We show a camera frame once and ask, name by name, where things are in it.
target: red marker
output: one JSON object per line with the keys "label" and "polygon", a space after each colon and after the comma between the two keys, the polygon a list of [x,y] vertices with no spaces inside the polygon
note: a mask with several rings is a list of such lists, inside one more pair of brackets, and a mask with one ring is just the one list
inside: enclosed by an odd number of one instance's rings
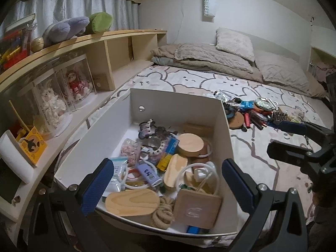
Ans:
{"label": "red marker", "polygon": [[245,125],[246,128],[251,128],[251,121],[250,121],[250,115],[249,113],[244,113],[244,119],[245,119]]}

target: white curtain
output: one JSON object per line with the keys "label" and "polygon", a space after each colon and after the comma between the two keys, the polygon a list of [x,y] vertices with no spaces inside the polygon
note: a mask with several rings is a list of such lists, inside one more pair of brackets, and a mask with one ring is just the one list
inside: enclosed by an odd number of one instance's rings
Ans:
{"label": "white curtain", "polygon": [[138,29],[138,4],[128,0],[22,0],[16,3],[0,26],[6,26],[24,16],[36,13],[37,29],[32,39],[42,36],[45,29],[63,19],[89,16],[105,11],[113,16],[110,30]]}

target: white storage box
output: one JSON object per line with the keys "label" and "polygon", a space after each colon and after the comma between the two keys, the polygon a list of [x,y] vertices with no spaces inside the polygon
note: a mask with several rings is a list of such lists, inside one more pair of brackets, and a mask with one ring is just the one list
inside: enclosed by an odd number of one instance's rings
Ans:
{"label": "white storage box", "polygon": [[173,223],[168,230],[161,230],[140,223],[139,219],[119,217],[109,213],[100,200],[97,211],[110,224],[130,232],[159,235],[165,239],[202,245],[204,240],[218,236],[233,235],[238,227],[237,201],[221,175],[221,164],[233,158],[226,114],[217,99],[165,91],[130,89],[121,96],[88,130],[76,144],[55,174],[62,188],[80,184],[106,157],[119,156],[125,138],[135,140],[139,123],[153,119],[157,126],[179,130],[184,123],[195,123],[214,128],[212,141],[215,163],[220,176],[222,204],[215,226],[209,234],[186,233],[186,225]]}

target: wooden stick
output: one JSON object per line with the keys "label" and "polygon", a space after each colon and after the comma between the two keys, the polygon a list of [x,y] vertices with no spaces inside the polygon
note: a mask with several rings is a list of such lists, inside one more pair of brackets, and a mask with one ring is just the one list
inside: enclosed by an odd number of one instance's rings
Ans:
{"label": "wooden stick", "polygon": [[29,133],[29,132],[30,132],[29,128],[28,128],[27,125],[23,122],[23,120],[22,120],[22,118],[19,116],[19,114],[17,113],[17,111],[16,111],[16,109],[15,109],[13,103],[12,103],[10,100],[9,100],[8,102],[9,102],[9,104],[11,105],[11,107],[12,107],[12,109],[13,109],[13,111],[14,111],[16,117],[17,117],[17,119],[19,120],[21,126],[23,126],[23,128],[26,129],[26,131]]}

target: bedsheet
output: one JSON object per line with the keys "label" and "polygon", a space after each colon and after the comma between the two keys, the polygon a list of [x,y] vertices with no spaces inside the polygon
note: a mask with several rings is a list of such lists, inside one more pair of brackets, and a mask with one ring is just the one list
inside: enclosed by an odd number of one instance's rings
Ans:
{"label": "bedsheet", "polygon": [[[271,98],[279,103],[280,107],[288,113],[295,111],[304,112],[307,120],[323,125],[317,112],[309,104],[309,98],[289,92],[280,88],[275,88],[254,81],[238,79],[230,76],[204,73],[194,70],[186,70],[176,67],[152,66],[134,78],[131,78],[112,95],[110,100],[100,109],[95,111],[76,130],[61,151],[55,170],[59,167],[71,149],[85,135],[88,129],[104,114],[104,112],[129,88],[154,89],[172,91],[186,94],[204,95],[216,90],[223,90],[234,94],[242,100],[253,100],[257,97]],[[267,145],[273,140],[279,140],[297,146],[307,147],[317,151],[320,147],[310,141],[307,145],[304,137],[289,134],[271,127],[258,130],[254,125],[244,133],[241,130],[230,130],[232,147],[235,162],[243,172],[249,173],[256,183],[265,183],[269,188],[279,191],[287,191],[294,187],[298,189],[303,210],[306,217],[312,216],[313,204],[311,193],[307,192],[311,181],[302,174],[298,167],[285,164],[280,161],[270,159],[266,153]],[[239,213],[240,230],[248,218],[248,214],[242,212],[237,205]],[[268,217],[264,230],[270,228],[273,220],[273,213]],[[209,239],[202,246],[227,246],[234,239],[236,234],[223,236],[220,239]]]}

